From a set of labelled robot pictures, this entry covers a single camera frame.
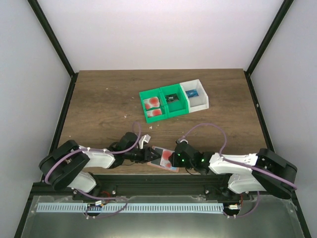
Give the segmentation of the red circle card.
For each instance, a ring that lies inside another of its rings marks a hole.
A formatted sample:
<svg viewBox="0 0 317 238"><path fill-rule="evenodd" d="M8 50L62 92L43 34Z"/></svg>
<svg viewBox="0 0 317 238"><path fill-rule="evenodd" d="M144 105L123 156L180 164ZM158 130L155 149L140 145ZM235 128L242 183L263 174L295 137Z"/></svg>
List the red circle card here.
<svg viewBox="0 0 317 238"><path fill-rule="evenodd" d="M161 116L161 115L163 115L163 113L162 113L162 110L160 108L147 111L148 118L157 117L157 116Z"/></svg>
<svg viewBox="0 0 317 238"><path fill-rule="evenodd" d="M168 160L169 156L172 153L173 153L173 151L166 150L166 149L163 150L163 154L162 154L162 158L161 158L161 162L160 162L160 165L162 167L167 168L167 169L171 169L172 168L171 163Z"/></svg>

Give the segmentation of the green plastic bin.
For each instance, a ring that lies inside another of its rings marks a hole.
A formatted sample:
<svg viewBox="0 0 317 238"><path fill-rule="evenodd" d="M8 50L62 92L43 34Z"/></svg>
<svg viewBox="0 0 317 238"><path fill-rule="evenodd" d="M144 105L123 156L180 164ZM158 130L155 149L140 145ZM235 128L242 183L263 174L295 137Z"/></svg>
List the green plastic bin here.
<svg viewBox="0 0 317 238"><path fill-rule="evenodd" d="M159 88L142 91L139 93L139 96L147 123L168 118L166 101Z"/></svg>
<svg viewBox="0 0 317 238"><path fill-rule="evenodd" d="M180 84L161 87L160 92L168 118L189 113L188 100Z"/></svg>

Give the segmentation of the right black frame post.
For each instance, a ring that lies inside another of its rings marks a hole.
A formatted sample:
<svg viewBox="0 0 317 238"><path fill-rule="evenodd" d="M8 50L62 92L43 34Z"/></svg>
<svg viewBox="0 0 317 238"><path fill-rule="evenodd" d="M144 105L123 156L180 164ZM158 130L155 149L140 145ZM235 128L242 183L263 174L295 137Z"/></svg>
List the right black frame post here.
<svg viewBox="0 0 317 238"><path fill-rule="evenodd" d="M280 24L282 23L284 17L286 16L288 10L292 6L294 0L284 0L276 13L272 23L270 24L269 29L267 30L259 48L257 49L253 59L251 60L251 63L249 67L246 70L246 73L248 75L252 75L254 70L256 69L258 63L260 62L263 54L265 53L267 47L269 46L271 40L273 39L275 33L277 32Z"/></svg>

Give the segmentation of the middle green plastic bin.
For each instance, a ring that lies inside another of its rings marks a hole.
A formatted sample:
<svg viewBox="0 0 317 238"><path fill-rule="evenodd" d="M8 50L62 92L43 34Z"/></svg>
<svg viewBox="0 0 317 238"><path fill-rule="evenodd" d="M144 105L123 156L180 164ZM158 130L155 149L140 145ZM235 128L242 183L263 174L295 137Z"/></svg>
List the middle green plastic bin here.
<svg viewBox="0 0 317 238"><path fill-rule="evenodd" d="M180 84L161 87L160 92L168 118L189 113L188 100Z"/></svg>

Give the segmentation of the dark green card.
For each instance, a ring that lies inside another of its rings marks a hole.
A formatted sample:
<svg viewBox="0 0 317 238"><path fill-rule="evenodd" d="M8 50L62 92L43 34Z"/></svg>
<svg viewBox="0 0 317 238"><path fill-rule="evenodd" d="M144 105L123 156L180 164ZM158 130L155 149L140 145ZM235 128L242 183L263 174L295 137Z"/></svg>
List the dark green card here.
<svg viewBox="0 0 317 238"><path fill-rule="evenodd" d="M167 103L173 103L179 101L179 97L176 93L165 95L165 99Z"/></svg>

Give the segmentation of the pink leather card holder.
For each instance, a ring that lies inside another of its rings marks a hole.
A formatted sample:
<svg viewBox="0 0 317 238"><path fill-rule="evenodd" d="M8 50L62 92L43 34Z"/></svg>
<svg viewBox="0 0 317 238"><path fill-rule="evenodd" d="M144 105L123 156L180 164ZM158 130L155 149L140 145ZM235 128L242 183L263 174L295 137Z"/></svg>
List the pink leather card holder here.
<svg viewBox="0 0 317 238"><path fill-rule="evenodd" d="M173 167L171 162L168 160L174 151L157 146L153 146L152 148L160 154L160 158L148 162L147 165L174 173L179 172L179 168Z"/></svg>

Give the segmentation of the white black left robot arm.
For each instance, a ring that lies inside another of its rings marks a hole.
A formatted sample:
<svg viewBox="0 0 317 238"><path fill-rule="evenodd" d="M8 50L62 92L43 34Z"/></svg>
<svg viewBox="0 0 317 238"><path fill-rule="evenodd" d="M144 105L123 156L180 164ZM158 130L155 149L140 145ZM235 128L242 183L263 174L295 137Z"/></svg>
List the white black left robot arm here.
<svg viewBox="0 0 317 238"><path fill-rule="evenodd" d="M97 186L97 181L91 173L83 171L85 168L114 169L125 160L143 164L160 159L160 153L147 146L150 138L148 134L127 132L105 149L92 149L68 140L42 159L39 169L45 176L45 183L56 191L70 187L89 193Z"/></svg>

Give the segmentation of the black frame post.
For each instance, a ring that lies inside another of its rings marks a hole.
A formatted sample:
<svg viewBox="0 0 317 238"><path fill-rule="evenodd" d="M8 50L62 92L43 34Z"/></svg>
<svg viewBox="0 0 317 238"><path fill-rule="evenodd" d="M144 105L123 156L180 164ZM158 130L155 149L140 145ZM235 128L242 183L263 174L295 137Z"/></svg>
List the black frame post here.
<svg viewBox="0 0 317 238"><path fill-rule="evenodd" d="M246 73L248 75L252 75L254 70L256 69L258 63L260 62L263 54L265 53L267 47L269 46L271 40L273 39L275 33L277 32L280 24L282 23L284 17L286 16L288 10L292 6L294 0L284 0L276 13L272 23L270 24L269 29L267 30L259 48L257 49L253 59L251 60L251 63L249 67L246 70Z"/></svg>
<svg viewBox="0 0 317 238"><path fill-rule="evenodd" d="M37 0L27 0L28 4L30 5L32 11L34 12L37 20L39 21L40 25L42 26L45 34L47 35L51 45L53 46L55 52L57 53L60 61L62 62L64 68L66 69L67 73L71 78L75 76L75 71L73 70L64 50L62 49L59 40L57 39L48 19L46 18L45 13L43 12L39 2Z"/></svg>

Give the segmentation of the black front frame rail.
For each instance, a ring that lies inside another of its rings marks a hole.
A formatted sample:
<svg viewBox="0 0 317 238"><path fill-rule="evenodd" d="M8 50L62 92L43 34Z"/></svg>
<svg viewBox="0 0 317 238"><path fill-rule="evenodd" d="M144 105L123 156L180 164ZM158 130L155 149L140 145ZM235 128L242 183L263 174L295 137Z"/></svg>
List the black front frame rail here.
<svg viewBox="0 0 317 238"><path fill-rule="evenodd" d="M249 192L237 195L227 188L229 176L226 175L94 175L100 196L106 191L112 196L205 196L207 200L236 202L240 198L249 199L256 194Z"/></svg>

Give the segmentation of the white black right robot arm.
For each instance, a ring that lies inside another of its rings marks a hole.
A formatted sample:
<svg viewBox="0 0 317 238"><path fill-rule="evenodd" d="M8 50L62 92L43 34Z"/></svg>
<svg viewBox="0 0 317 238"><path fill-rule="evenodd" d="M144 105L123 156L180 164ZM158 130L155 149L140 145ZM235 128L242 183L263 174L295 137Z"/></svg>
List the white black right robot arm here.
<svg viewBox="0 0 317 238"><path fill-rule="evenodd" d="M168 160L174 167L194 169L202 175L228 175L227 188L236 194L264 191L290 199L296 189L297 167L266 148L247 155L224 155L199 152L183 141Z"/></svg>

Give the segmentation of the blue card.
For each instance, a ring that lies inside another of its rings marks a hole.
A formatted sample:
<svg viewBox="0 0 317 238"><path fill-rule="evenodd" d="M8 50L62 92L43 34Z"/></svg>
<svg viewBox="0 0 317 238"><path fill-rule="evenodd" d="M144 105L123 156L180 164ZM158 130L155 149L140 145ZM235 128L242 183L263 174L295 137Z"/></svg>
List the blue card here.
<svg viewBox="0 0 317 238"><path fill-rule="evenodd" d="M188 98L198 97L199 93L196 89L191 89L185 92Z"/></svg>

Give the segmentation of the white plastic bin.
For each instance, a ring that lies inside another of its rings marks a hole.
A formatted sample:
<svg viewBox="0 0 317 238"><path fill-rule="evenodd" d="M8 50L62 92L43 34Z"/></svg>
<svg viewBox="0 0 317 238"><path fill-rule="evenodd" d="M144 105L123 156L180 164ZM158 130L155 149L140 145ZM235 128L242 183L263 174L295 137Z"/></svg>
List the white plastic bin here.
<svg viewBox="0 0 317 238"><path fill-rule="evenodd" d="M203 111L209 108L209 97L199 79L182 82L180 83L180 86L188 102L189 113ZM191 89L196 89L199 93L199 96L188 98L185 92Z"/></svg>

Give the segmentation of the left green plastic bin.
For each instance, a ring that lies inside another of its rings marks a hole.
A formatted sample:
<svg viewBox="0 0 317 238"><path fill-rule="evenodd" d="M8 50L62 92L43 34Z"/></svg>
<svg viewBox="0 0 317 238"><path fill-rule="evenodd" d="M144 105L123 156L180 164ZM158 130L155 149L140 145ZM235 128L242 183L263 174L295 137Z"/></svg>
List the left green plastic bin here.
<svg viewBox="0 0 317 238"><path fill-rule="evenodd" d="M166 101L159 88L142 91L139 93L139 96L147 123L168 118Z"/></svg>

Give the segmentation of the red and white card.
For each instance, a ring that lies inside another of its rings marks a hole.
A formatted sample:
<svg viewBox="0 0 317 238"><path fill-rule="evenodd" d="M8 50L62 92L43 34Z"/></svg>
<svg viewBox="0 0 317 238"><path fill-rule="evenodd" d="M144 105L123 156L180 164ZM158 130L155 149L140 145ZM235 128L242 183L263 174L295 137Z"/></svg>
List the red and white card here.
<svg viewBox="0 0 317 238"><path fill-rule="evenodd" d="M153 108L159 108L160 107L160 100L158 97L150 97L150 98L144 99L143 104L144 104L146 110L150 110Z"/></svg>

